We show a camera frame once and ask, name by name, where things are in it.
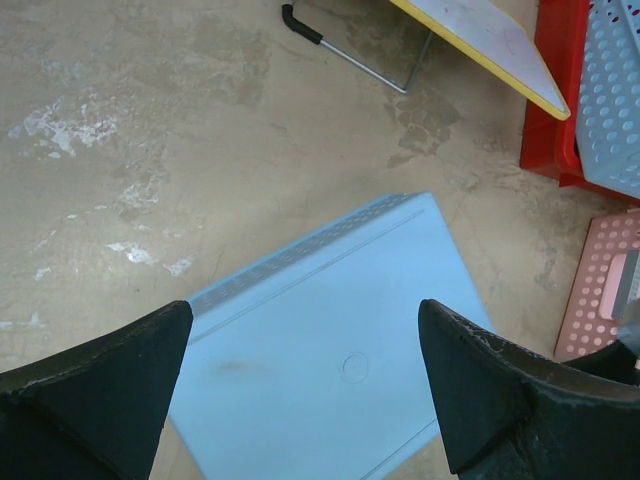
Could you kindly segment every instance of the blue basket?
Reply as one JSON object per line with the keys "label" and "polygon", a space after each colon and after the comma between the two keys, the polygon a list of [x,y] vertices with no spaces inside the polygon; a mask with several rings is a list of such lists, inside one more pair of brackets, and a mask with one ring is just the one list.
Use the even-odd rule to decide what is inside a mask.
{"label": "blue basket", "polygon": [[640,0],[593,0],[576,129],[585,178],[640,198]]}

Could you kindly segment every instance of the circular mark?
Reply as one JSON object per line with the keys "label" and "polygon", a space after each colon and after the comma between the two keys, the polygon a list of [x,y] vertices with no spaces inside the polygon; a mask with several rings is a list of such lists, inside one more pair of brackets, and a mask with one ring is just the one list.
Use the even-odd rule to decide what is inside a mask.
{"label": "circular mark", "polygon": [[344,362],[340,376],[347,383],[360,383],[369,375],[369,361],[361,353],[352,353]]}

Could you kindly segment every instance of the upside-down blue basket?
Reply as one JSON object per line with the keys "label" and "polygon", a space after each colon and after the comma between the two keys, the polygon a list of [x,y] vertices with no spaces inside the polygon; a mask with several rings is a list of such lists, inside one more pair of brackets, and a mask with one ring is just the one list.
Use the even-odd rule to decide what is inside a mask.
{"label": "upside-down blue basket", "polygon": [[438,434],[418,339],[428,298],[493,331],[426,193],[382,197],[189,298],[170,417],[203,475],[392,472]]}

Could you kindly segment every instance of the black object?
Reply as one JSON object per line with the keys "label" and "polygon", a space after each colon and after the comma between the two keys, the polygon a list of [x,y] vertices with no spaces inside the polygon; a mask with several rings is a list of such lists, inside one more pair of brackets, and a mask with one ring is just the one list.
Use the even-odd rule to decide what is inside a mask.
{"label": "black object", "polygon": [[323,35],[321,33],[316,32],[313,28],[293,16],[293,5],[290,3],[282,5],[282,21],[292,32],[302,35],[311,43],[320,45],[320,42],[322,42]]}
{"label": "black object", "polygon": [[[451,473],[462,480],[640,478],[637,387],[548,360],[435,300],[420,306],[419,331]],[[620,346],[606,353],[599,359],[609,367],[616,357],[626,365]],[[597,363],[585,357],[574,366],[597,372]]]}
{"label": "black object", "polygon": [[1,374],[0,478],[148,478],[192,321],[173,302]]}

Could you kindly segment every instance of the concrete floor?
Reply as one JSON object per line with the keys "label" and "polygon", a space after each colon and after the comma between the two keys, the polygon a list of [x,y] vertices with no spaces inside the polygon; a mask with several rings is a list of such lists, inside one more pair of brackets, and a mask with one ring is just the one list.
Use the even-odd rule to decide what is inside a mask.
{"label": "concrete floor", "polygon": [[[535,2],[496,3],[533,30]],[[498,332],[552,353],[589,219],[623,206],[521,171],[523,98],[443,41],[403,97],[292,34],[279,6],[0,3],[1,371],[424,190]],[[297,13],[400,78],[425,34],[384,0]],[[441,443],[392,477],[451,478]],[[170,425],[153,478],[199,478]]]}

